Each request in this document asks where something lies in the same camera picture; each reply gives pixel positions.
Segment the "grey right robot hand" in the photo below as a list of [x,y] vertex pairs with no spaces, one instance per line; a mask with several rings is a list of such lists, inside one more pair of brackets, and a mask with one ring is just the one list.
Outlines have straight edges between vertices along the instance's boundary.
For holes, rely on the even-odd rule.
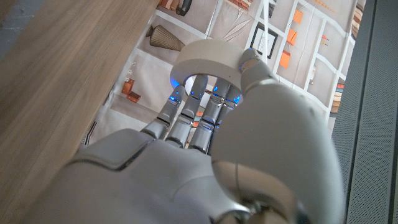
[[211,151],[122,129],[76,154],[23,223],[342,223],[345,193],[327,126],[253,50],[243,102]]

